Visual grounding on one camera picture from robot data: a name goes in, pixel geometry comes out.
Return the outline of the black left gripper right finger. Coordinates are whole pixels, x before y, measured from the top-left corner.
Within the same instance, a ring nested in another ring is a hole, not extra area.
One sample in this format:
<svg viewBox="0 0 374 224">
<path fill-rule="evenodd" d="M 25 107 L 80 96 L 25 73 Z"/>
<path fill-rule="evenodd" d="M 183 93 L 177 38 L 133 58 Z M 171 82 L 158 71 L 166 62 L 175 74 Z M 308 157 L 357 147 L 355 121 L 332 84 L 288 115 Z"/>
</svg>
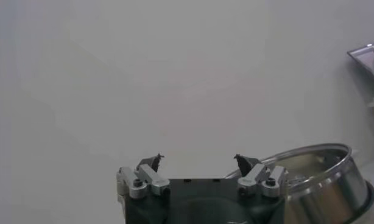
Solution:
<svg viewBox="0 0 374 224">
<path fill-rule="evenodd" d="M 237 179 L 238 194 L 251 196 L 260 193 L 265 197 L 277 198 L 286 195 L 286 169 L 282 166 L 269 168 L 256 158 L 236 154 L 241 176 Z"/>
</svg>

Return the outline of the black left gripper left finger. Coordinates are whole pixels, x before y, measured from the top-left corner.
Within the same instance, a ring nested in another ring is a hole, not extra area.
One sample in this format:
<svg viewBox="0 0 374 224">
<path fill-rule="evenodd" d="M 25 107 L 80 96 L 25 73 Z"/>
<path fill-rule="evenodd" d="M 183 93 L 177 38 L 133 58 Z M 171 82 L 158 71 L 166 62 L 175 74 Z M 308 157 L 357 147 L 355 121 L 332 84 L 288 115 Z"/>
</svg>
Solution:
<svg viewBox="0 0 374 224">
<path fill-rule="evenodd" d="M 152 194 L 167 198 L 171 194 L 171 182 L 157 172 L 162 158 L 161 154 L 144 158 L 134 169 L 120 167 L 116 173 L 118 197 L 140 200 Z"/>
</svg>

